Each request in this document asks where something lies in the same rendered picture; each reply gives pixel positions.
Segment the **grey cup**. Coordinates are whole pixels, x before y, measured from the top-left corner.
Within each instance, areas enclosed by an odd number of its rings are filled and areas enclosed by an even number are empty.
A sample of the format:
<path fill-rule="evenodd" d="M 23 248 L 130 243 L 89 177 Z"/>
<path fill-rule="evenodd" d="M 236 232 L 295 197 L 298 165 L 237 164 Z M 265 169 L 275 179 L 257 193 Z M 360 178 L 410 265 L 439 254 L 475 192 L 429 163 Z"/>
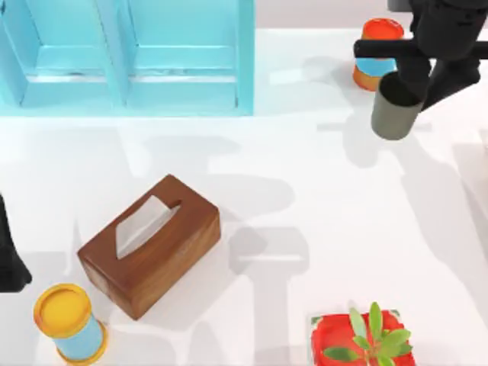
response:
<path fill-rule="evenodd" d="M 401 140 L 413 128 L 422 104 L 403 84 L 398 72 L 389 72 L 381 78 L 375 92 L 371 128 L 384 140 Z"/>

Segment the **orange can with blue label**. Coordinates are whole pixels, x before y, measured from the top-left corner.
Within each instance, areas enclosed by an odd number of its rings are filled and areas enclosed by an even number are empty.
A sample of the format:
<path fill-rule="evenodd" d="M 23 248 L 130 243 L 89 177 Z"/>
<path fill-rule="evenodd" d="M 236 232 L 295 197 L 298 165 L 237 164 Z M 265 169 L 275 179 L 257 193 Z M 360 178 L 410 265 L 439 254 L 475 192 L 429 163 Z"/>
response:
<path fill-rule="evenodd" d="M 389 18 L 372 18 L 362 28 L 362 40 L 399 40 L 404 35 L 401 24 Z M 380 79 L 397 69 L 395 59 L 356 58 L 352 78 L 370 92 L 377 90 Z"/>

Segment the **light blue rack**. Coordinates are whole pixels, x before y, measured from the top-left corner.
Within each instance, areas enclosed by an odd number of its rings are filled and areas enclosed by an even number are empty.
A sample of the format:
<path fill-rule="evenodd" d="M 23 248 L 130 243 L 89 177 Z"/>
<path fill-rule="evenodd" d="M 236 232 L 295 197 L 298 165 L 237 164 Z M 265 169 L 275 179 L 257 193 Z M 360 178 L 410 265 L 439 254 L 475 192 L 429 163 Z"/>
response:
<path fill-rule="evenodd" d="M 255 0 L 0 0 L 0 116 L 254 111 Z"/>

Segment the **green plant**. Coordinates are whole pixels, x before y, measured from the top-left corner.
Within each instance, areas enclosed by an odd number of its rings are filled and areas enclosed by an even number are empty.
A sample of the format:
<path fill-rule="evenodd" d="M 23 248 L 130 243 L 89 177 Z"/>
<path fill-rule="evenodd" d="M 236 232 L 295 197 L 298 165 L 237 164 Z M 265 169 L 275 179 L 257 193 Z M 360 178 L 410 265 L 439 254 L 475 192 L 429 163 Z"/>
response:
<path fill-rule="evenodd" d="M 360 353 L 346 346 L 331 345 L 324 348 L 322 354 L 342 363 L 362 360 L 366 366 L 397 366 L 397 358 L 412 352 L 411 332 L 408 329 L 385 329 L 384 315 L 377 302 L 371 304 L 367 318 L 365 321 L 354 307 L 348 312 L 352 342 L 360 348 Z"/>

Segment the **red plant pot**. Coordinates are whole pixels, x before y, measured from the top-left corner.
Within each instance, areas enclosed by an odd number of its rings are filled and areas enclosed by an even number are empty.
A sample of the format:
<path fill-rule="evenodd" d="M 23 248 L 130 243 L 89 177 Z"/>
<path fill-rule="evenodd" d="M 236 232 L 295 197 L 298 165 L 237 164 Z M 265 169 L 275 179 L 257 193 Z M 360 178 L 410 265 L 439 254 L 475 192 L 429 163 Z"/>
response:
<path fill-rule="evenodd" d="M 382 310 L 383 328 L 389 331 L 403 329 L 400 314 L 396 310 Z M 323 354 L 325 348 L 339 346 L 350 348 L 363 355 L 363 349 L 353 342 L 355 333 L 350 324 L 348 314 L 327 314 L 315 316 L 311 319 L 310 326 L 310 366 L 378 366 L 375 359 L 368 364 L 364 359 L 353 362 L 332 360 Z M 416 360 L 412 352 L 393 358 L 396 366 L 416 366 Z"/>

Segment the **brown wooden tissue box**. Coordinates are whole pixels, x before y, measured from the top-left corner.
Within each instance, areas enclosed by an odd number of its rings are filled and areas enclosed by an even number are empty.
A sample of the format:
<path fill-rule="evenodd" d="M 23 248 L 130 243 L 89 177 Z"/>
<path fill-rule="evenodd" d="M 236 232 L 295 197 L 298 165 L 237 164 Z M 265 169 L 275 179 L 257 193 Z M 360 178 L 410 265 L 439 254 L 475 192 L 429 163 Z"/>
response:
<path fill-rule="evenodd" d="M 118 259 L 116 226 L 155 196 L 178 210 L 148 243 Z M 142 317 L 220 239 L 219 209 L 165 176 L 78 251 L 89 280 L 131 319 Z"/>

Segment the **white tissue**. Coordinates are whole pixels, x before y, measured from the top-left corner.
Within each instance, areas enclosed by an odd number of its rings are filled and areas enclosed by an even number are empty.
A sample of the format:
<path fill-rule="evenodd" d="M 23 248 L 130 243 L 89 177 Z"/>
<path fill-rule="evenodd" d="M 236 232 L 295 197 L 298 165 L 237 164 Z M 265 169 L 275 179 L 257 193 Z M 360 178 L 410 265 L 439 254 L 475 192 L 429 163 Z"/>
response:
<path fill-rule="evenodd" d="M 116 226 L 116 257 L 122 259 L 145 245 L 179 210 L 180 204 L 168 207 L 150 196 L 134 213 Z"/>

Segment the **yellow can with blue label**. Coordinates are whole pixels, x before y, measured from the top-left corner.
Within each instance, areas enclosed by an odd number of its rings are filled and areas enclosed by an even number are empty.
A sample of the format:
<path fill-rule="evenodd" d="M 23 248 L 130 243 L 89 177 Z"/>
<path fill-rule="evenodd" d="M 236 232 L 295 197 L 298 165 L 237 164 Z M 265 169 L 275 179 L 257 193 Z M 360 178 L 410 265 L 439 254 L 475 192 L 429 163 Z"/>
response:
<path fill-rule="evenodd" d="M 34 322 L 70 366 L 90 366 L 107 348 L 106 327 L 94 316 L 85 290 L 76 284 L 46 289 L 34 305 Z"/>

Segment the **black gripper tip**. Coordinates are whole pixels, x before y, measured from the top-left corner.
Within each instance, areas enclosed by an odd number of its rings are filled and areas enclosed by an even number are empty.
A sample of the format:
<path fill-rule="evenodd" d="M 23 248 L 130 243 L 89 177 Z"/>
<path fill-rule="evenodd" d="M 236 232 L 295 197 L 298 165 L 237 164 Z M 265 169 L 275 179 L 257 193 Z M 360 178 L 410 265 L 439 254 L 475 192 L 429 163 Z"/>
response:
<path fill-rule="evenodd" d="M 31 282 L 32 275 L 14 246 L 5 202 L 0 194 L 0 293 L 21 292 Z"/>

